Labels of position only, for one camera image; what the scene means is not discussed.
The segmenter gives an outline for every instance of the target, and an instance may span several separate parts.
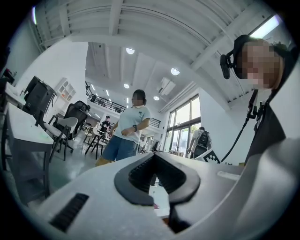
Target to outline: yellow shoe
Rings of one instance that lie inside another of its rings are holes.
[[[100,157],[100,158],[98,159],[98,161],[96,162],[95,166],[98,167],[98,166],[101,166],[101,165],[108,164],[108,163],[110,163],[110,162],[111,162],[111,161],[106,160],[106,159],[104,159],[103,157]]]

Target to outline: floor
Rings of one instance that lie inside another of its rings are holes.
[[[88,153],[85,155],[85,151],[88,148],[88,144],[83,143],[83,140],[85,138],[85,135],[83,132],[80,132],[78,136],[72,140],[69,141],[69,145],[74,148],[73,153],[70,152],[70,149],[67,149],[66,152],[66,161],[63,161],[63,155],[64,155],[64,145],[61,148],[61,152],[58,153],[55,152],[53,159],[51,163],[49,164],[49,182],[50,182],[50,193],[52,194],[59,188],[63,187],[67,183],[69,183],[71,180],[78,177],[83,172],[95,167],[96,163],[96,149],[94,149],[93,152],[91,152],[92,148],[89,149]],[[98,148],[98,158],[101,154],[101,146]],[[37,159],[42,164],[43,162],[43,153],[38,152],[37,153]],[[5,172],[6,180],[11,188],[12,192],[16,197],[17,191],[15,188],[15,181],[12,176],[12,174],[9,171]],[[35,209],[39,206],[39,204],[45,200],[45,198],[41,198],[35,201],[32,201],[29,203],[29,207],[32,209]]]

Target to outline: black railing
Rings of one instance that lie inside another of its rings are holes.
[[[113,110],[117,113],[122,113],[126,109],[126,107],[124,107],[120,104],[110,102],[109,100],[107,100],[103,97],[97,97],[95,94],[91,94],[89,96],[88,100],[95,103],[95,104],[98,104],[98,105],[101,105],[101,106],[106,107],[108,109],[111,109],[111,110]]]
[[[103,97],[97,97],[95,94],[90,94],[88,91],[86,93],[87,93],[87,99],[89,101],[91,101],[95,104],[98,104],[100,106],[106,107],[106,108],[108,108],[110,110],[113,110],[117,113],[122,113],[126,109],[126,107],[124,107],[120,104],[114,103],[114,102],[110,102],[109,100],[107,100]],[[153,127],[159,128],[160,122],[161,122],[160,120],[157,120],[155,118],[151,118],[150,125],[153,126]]]

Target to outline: air conditioner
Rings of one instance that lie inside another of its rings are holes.
[[[168,95],[172,89],[175,87],[175,83],[173,83],[170,79],[164,77],[161,81],[161,86],[157,88],[158,93],[160,95]]]

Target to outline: black hair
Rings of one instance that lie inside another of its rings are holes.
[[[138,90],[135,90],[135,92],[133,93],[133,96],[134,95],[137,95],[138,99],[141,100],[142,99],[142,103],[143,105],[146,105],[147,103],[147,99],[146,99],[146,94],[143,90],[141,89],[138,89]]]

